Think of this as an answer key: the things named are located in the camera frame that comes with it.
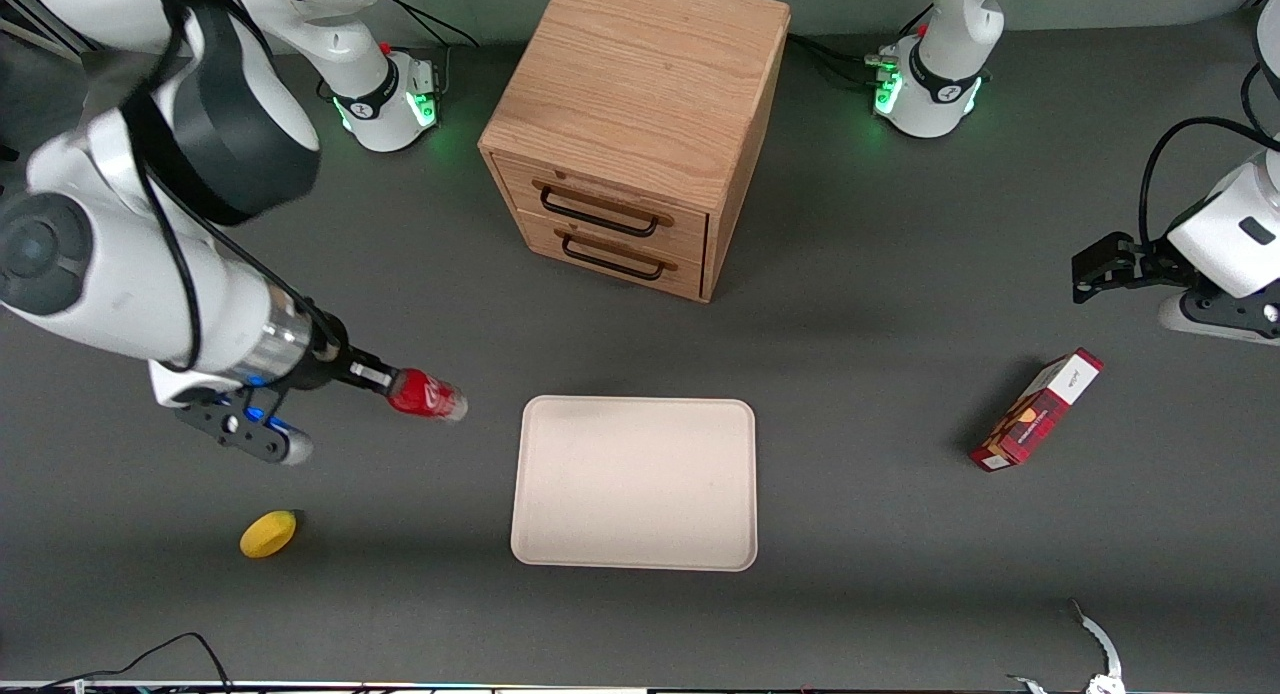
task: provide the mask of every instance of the yellow fruit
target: yellow fruit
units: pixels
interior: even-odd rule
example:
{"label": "yellow fruit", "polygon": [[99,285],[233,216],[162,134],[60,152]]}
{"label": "yellow fruit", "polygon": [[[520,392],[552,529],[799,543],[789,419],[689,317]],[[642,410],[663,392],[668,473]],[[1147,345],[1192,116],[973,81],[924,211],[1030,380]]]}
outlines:
{"label": "yellow fruit", "polygon": [[270,557],[284,548],[298,530],[298,517],[291,511],[268,512],[248,525],[241,535],[241,553],[251,560]]}

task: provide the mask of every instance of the red box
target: red box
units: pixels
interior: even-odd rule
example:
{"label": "red box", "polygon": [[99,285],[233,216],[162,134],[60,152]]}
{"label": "red box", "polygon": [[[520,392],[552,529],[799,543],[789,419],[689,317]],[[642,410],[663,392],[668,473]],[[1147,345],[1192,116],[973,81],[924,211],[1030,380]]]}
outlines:
{"label": "red box", "polygon": [[1050,362],[969,458],[986,471],[1023,464],[1100,371],[1102,362],[1084,350]]}

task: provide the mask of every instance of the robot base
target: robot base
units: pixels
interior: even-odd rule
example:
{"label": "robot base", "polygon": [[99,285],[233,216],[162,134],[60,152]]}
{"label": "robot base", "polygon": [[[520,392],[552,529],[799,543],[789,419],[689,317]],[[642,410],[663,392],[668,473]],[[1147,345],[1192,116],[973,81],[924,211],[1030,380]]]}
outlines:
{"label": "robot base", "polygon": [[396,93],[379,111],[376,119],[348,117],[334,100],[344,129],[369,151],[393,152],[417,141],[422,132],[435,125],[439,111],[435,97],[435,73],[430,61],[420,61],[407,52],[389,52],[388,59],[399,70]]}
{"label": "robot base", "polygon": [[956,124],[960,124],[964,115],[973,111],[974,97],[982,87],[982,79],[979,78],[968,92],[960,92],[955,101],[934,102],[928,88],[915,81],[909,68],[900,64],[919,41],[919,37],[910,35],[896,44],[881,47],[879,56],[876,58],[879,61],[876,65],[881,69],[881,85],[876,90],[872,111],[891,120],[905,134],[933,140],[950,133]]}

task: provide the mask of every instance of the beige tray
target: beige tray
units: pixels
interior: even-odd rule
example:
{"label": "beige tray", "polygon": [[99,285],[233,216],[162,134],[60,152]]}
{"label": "beige tray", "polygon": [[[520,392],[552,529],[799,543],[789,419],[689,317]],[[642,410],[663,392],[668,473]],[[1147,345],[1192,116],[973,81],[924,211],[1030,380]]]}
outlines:
{"label": "beige tray", "polygon": [[536,397],[511,551],[529,565],[745,570],[756,552],[751,407]]}

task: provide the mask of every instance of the drawer handle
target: drawer handle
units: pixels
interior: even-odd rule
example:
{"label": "drawer handle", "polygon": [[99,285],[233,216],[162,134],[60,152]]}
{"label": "drawer handle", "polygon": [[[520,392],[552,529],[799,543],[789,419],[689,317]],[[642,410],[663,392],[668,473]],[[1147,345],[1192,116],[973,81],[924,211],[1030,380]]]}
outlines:
{"label": "drawer handle", "polygon": [[596,227],[604,227],[605,229],[612,229],[613,232],[618,232],[621,234],[627,234],[630,237],[641,237],[641,238],[643,237],[653,237],[653,233],[658,230],[658,216],[654,216],[653,219],[649,220],[649,227],[645,227],[644,229],[640,229],[637,227],[627,227],[626,224],[618,224],[616,222],[609,222],[608,219],[600,219],[599,216],[594,216],[594,215],[586,214],[585,211],[577,211],[576,207],[567,207],[567,206],[561,206],[561,205],[553,205],[553,202],[547,201],[547,197],[549,197],[549,196],[552,196],[552,188],[550,187],[543,187],[543,196],[539,197],[541,200],[541,202],[543,202],[543,207],[547,211],[550,211],[550,213],[554,213],[554,214],[561,214],[561,215],[564,215],[564,216],[570,216],[570,219],[576,219],[576,220],[580,220],[580,222],[585,222],[588,224],[594,224]]}
{"label": "drawer handle", "polygon": [[667,266],[659,261],[658,269],[653,271],[640,271],[639,269],[631,269],[631,266],[622,266],[621,264],[613,264],[612,261],[603,260],[603,257],[594,257],[582,252],[575,252],[572,248],[568,248],[568,246],[573,242],[573,236],[562,234],[562,237],[564,237],[564,239],[561,242],[561,248],[564,251],[564,256],[576,257],[577,261],[603,266],[604,269],[617,271],[618,274],[626,274],[627,277],[635,277],[640,280],[658,280],[658,278],[662,277],[662,270]]}

